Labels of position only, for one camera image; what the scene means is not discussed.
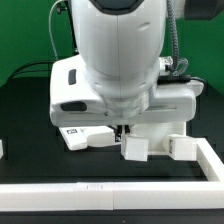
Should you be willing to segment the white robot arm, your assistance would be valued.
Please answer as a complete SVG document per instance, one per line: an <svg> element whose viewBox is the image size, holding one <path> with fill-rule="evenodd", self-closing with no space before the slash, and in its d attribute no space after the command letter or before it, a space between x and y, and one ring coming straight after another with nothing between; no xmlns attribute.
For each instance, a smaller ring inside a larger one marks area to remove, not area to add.
<svg viewBox="0 0 224 224"><path fill-rule="evenodd" d="M166 20L209 20L224 0L70 0L78 54L52 67L58 127L186 122L203 85L164 83L178 58L161 55Z"/></svg>

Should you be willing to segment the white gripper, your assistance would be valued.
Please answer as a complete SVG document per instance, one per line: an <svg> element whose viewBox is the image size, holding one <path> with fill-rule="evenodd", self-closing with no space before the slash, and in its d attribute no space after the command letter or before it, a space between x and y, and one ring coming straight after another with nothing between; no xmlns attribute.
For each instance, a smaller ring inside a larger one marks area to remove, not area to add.
<svg viewBox="0 0 224 224"><path fill-rule="evenodd" d="M56 62L50 79L50 118L58 127L137 125L187 122L196 113L196 97L204 84L159 84L143 89L145 81L124 83L127 96L118 97L118 87L99 84L79 56Z"/></svg>

